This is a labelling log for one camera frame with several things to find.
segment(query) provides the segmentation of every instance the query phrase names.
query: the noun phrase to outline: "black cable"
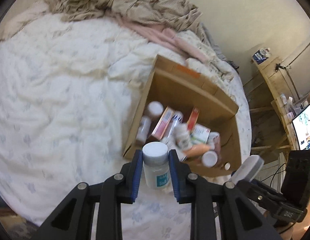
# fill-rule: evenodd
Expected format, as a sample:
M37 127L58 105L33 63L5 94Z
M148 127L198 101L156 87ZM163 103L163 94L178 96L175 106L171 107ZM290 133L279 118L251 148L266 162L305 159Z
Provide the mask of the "black cable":
M283 171L280 171L279 173L274 173L274 174L272 174L271 176L268 176L266 179L261 180L261 182L267 180L268 178L272 177L273 175L280 174L280 173L282 173Z
M285 230L283 230L283 231L280 232L279 234L285 233L286 231L290 230L295 224L296 224L296 222L294 222L293 224L291 224L291 226L289 226L288 228L286 228Z
M277 169L277 171L274 173L273 178L272 178L271 183L270 183L270 187L272 187L272 182L273 182L273 179L275 178L276 173L277 173L285 164L287 164L287 163L283 163L283 164Z

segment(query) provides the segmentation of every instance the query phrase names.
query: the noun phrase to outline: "cardboard box wall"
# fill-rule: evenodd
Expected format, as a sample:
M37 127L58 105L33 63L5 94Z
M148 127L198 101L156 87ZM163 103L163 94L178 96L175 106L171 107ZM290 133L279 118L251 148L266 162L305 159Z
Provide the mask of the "cardboard box wall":
M231 174L239 168L241 154L235 120L238 106L205 76L159 55L137 106L124 149L125 158L132 159L135 150L141 149L134 142L144 108L151 101L159 101L164 108L169 106L182 113L189 113L196 106L200 109L197 122L220 133L223 162L231 164L230 170L207 168L190 162L193 172L216 177Z

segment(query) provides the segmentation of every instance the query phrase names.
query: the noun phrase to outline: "metal screw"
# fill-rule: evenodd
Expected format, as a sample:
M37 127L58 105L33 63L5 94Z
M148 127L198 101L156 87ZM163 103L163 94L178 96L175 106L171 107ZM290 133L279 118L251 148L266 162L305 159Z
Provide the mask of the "metal screw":
M195 173L190 173L190 174L188 174L188 178L191 179L191 180L195 180L195 179L198 178L198 176Z
M231 181L227 181L225 182L225 187L232 189L232 188L235 188L235 184Z
M117 173L114 175L114 179L116 179L116 180L121 180L121 179L123 179L123 177L124 177L124 175L120 174L120 173Z
M87 184L85 182L81 182L78 184L77 188L78 189L85 189L85 188L87 188Z

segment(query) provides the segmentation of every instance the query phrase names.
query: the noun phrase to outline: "screen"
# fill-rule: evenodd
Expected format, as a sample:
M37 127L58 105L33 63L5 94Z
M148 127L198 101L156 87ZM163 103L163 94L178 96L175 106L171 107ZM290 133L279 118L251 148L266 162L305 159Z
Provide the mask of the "screen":
M300 150L310 149L310 105L293 119Z

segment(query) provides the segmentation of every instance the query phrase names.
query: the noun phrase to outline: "mattress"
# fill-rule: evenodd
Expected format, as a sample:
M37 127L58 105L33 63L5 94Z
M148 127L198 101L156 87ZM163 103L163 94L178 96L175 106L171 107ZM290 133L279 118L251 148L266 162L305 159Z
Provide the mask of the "mattress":
M186 60L112 18L60 17L41 16L0 42L0 195L36 225L79 182L100 183L120 171L154 58L160 54L182 65ZM197 71L216 74L198 64ZM228 67L234 78L223 81L223 89L239 105L244 161L251 145L249 109L241 80ZM223 183L227 177L209 180ZM171 186L150 190L142 176L136 203L122 206L123 236L189 239L190 214L191 206L179 205Z

